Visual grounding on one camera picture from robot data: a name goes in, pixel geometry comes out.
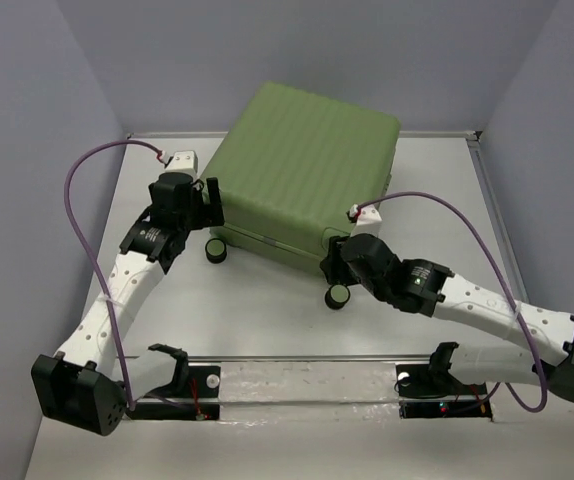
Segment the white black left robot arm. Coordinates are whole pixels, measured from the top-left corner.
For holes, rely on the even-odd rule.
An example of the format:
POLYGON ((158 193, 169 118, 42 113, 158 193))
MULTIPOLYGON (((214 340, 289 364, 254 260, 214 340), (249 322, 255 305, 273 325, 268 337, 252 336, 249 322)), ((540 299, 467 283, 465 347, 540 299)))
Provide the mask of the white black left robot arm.
POLYGON ((155 343, 127 362, 122 340, 190 233, 224 223, 215 177, 166 172, 148 190, 151 203, 121 241, 100 294, 56 353, 39 355, 31 368, 45 417, 100 436, 111 434, 137 400, 186 388, 190 367, 184 350, 155 343))

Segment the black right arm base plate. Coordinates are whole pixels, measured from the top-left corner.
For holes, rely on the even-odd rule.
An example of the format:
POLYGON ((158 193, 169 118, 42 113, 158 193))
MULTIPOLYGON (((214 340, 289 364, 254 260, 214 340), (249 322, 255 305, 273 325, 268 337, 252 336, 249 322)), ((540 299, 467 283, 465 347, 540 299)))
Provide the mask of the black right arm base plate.
POLYGON ((485 384, 436 379, 428 364, 399 366, 394 391, 402 419, 493 418, 485 384))

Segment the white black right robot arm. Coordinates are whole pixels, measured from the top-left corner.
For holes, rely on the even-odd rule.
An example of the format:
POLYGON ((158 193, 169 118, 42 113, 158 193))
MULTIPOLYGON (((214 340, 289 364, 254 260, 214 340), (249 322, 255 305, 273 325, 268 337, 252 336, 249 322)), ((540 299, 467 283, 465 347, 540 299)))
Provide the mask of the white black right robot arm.
POLYGON ((495 347, 440 343, 404 380, 401 396, 441 398, 494 382, 544 386, 574 403, 574 313, 508 301, 446 266, 400 259, 370 234, 332 237, 321 269, 403 313, 452 321, 502 340, 495 347))

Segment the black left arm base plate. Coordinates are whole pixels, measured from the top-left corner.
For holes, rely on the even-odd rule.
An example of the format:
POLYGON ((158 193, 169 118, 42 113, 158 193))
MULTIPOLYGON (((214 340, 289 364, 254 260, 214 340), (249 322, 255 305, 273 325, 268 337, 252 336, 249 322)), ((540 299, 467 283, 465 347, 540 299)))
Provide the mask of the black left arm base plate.
POLYGON ((126 417, 148 421, 217 421, 221 409, 220 376, 218 365, 189 365, 187 374, 139 400, 126 417))

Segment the green suitcase blue lining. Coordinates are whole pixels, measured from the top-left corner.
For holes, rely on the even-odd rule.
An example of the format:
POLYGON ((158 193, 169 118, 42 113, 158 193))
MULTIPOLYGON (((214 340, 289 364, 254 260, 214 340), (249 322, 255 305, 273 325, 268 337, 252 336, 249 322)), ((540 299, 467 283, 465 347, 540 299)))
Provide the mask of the green suitcase blue lining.
POLYGON ((211 235, 321 275, 331 238, 354 204, 386 192, 401 124, 393 115, 264 83, 202 177, 217 178, 225 222, 211 235))

